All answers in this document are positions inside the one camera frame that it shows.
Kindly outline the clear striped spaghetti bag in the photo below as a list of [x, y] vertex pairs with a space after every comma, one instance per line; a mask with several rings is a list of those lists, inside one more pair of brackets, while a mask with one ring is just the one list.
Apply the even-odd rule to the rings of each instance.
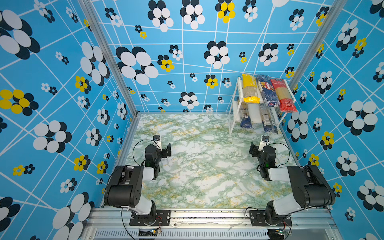
[[259, 104], [260, 114], [264, 131], [266, 133], [278, 133], [277, 124], [271, 107], [267, 107], [264, 103]]

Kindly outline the right aluminium corner post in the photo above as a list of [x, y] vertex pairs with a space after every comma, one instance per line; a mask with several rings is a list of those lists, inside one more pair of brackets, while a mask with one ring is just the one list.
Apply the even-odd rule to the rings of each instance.
[[323, 43], [325, 37], [328, 35], [329, 31], [332, 29], [333, 25], [335, 24], [336, 20], [338, 19], [341, 11], [343, 10], [347, 2], [348, 2], [347, 0], [339, 0], [339, 1], [334, 1], [333, 4], [331, 5], [328, 16], [326, 17], [324, 23], [320, 26], [309, 48], [307, 49], [302, 60], [300, 61], [300, 64], [298, 66], [298, 69], [295, 72], [295, 75], [289, 81], [288, 86], [289, 86], [290, 93], [292, 93], [292, 89], [296, 87], [296, 85], [299, 83], [301, 77], [307, 70], [312, 59], [315, 57], [317, 49]]

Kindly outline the white two-tier shelf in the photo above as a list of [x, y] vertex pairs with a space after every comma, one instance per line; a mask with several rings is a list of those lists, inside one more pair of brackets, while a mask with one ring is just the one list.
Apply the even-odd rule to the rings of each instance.
[[[242, 117], [240, 115], [240, 110], [241, 110], [242, 103], [244, 103], [243, 79], [242, 77], [238, 77], [235, 90], [231, 98], [229, 111], [228, 111], [230, 135], [232, 134], [235, 125], [236, 124], [239, 125], [241, 122]], [[252, 124], [261, 124], [262, 116], [261, 116], [259, 104], [247, 103], [247, 105], [248, 105], [248, 110], [249, 110]], [[280, 108], [272, 108], [271, 111], [273, 113], [273, 119], [275, 120], [275, 123], [279, 127], [282, 124], [283, 119], [286, 117], [288, 113], [281, 112]]]

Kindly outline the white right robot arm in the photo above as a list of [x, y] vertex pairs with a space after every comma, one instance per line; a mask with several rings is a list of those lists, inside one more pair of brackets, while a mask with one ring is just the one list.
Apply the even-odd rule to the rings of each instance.
[[270, 182], [290, 183], [292, 193], [278, 200], [269, 201], [265, 221], [277, 225], [293, 213], [304, 209], [333, 205], [336, 194], [317, 166], [276, 166], [276, 149], [270, 145], [251, 143], [249, 153], [258, 159], [261, 177]]

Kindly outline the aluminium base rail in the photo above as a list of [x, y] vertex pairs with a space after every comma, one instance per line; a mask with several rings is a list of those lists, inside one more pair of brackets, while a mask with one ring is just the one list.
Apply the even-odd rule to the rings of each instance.
[[95, 209], [82, 240], [341, 240], [342, 235], [326, 209], [292, 214], [268, 225], [253, 208], [171, 209], [151, 226], [130, 226], [126, 210]]

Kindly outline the aluminium corner post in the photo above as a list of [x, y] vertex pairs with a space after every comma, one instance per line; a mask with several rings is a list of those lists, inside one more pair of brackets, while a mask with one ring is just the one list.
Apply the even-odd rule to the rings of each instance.
[[108, 45], [107, 39], [104, 35], [104, 32], [102, 30], [102, 25], [100, 25], [96, 12], [93, 9], [93, 6], [91, 4], [91, 1], [85, 1], [85, 0], [80, 0], [79, 4], [82, 8], [82, 11], [84, 12], [88, 22], [91, 25], [91, 28], [93, 29], [94, 36], [106, 58], [106, 61], [109, 65], [109, 68], [114, 75], [117, 85], [120, 88], [122, 95], [124, 99], [127, 102], [127, 105], [133, 115], [133, 118], [137, 117], [138, 111], [136, 109], [136, 106], [130, 97], [130, 93], [128, 91], [128, 87], [123, 79], [123, 76], [118, 68], [118, 65], [114, 59], [113, 53], [111, 48]]
[[296, 87], [296, 85], [299, 83], [301, 77], [307, 70], [312, 59], [315, 57], [317, 49], [323, 43], [325, 37], [328, 35], [329, 31], [332, 29], [333, 25], [335, 24], [336, 20], [338, 19], [341, 11], [343, 10], [347, 2], [348, 2], [347, 0], [339, 0], [339, 1], [334, 1], [333, 4], [331, 5], [328, 16], [326, 17], [324, 23], [320, 26], [309, 48], [307, 49], [302, 60], [300, 61], [300, 64], [298, 66], [298, 69], [295, 72], [295, 75], [289, 81], [288, 86], [289, 86], [290, 93], [292, 93], [292, 89]]

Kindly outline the dark blue clear spaghetti bag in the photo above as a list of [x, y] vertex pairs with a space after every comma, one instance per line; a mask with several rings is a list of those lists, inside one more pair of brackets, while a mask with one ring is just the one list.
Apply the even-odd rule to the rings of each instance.
[[239, 116], [240, 116], [240, 126], [243, 129], [252, 129], [252, 120], [249, 116], [249, 108], [247, 103], [241, 102], [240, 109], [239, 109]]

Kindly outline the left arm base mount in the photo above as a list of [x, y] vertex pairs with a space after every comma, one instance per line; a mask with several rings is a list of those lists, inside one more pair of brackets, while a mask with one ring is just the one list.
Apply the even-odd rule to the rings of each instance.
[[156, 212], [151, 212], [149, 215], [132, 213], [129, 225], [139, 227], [167, 227], [170, 225], [170, 220], [170, 210], [156, 210]]

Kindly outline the red spaghetti bag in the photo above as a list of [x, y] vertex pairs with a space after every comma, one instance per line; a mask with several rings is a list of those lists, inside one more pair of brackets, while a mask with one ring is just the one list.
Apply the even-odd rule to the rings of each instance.
[[271, 79], [272, 85], [280, 101], [280, 110], [283, 113], [297, 113], [294, 99], [291, 96], [291, 90], [287, 87], [283, 79]]

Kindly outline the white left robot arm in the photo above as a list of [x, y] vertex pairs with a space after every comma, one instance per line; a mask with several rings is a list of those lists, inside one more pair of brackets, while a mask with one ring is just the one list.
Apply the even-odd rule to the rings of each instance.
[[107, 181], [104, 204], [128, 209], [140, 224], [151, 225], [160, 220], [156, 204], [142, 196], [144, 181], [154, 181], [160, 173], [160, 161], [172, 156], [172, 145], [160, 148], [156, 142], [145, 148], [145, 160], [141, 165], [116, 166]]

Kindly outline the blue Barilla spaghetti bag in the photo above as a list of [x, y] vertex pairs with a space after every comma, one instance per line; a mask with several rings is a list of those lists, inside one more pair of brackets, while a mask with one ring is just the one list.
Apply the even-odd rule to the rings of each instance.
[[257, 83], [258, 83], [258, 87], [260, 89], [264, 104], [267, 107], [274, 107], [274, 108], [279, 107], [280, 101], [270, 78], [266, 75], [257, 75]]

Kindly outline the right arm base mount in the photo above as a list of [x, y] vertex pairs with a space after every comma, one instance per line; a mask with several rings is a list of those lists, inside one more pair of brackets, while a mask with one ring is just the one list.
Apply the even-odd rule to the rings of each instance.
[[265, 210], [249, 210], [247, 217], [253, 227], [290, 227], [292, 219], [289, 216], [280, 216]]

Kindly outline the left aluminium corner post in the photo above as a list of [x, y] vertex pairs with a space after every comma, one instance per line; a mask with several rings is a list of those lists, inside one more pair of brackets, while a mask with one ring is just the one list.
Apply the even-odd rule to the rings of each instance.
[[106, 61], [109, 65], [109, 68], [114, 75], [117, 85], [120, 88], [122, 95], [124, 99], [127, 102], [127, 105], [133, 115], [133, 118], [137, 117], [138, 111], [136, 109], [136, 106], [130, 97], [130, 93], [128, 91], [128, 87], [123, 79], [123, 76], [118, 68], [118, 65], [114, 59], [113, 53], [111, 48], [108, 45], [107, 39], [104, 35], [104, 32], [102, 30], [102, 25], [100, 25], [96, 12], [93, 9], [93, 6], [91, 4], [91, 1], [85, 1], [85, 0], [80, 0], [79, 4], [82, 8], [82, 11], [84, 12], [88, 22], [91, 25], [91, 28], [93, 29], [94, 36], [106, 58]]

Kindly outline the yellow spaghetti bag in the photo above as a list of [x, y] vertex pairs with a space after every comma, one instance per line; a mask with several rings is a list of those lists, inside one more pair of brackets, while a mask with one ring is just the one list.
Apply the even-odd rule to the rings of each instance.
[[243, 99], [250, 104], [259, 104], [257, 80], [255, 76], [243, 74]]

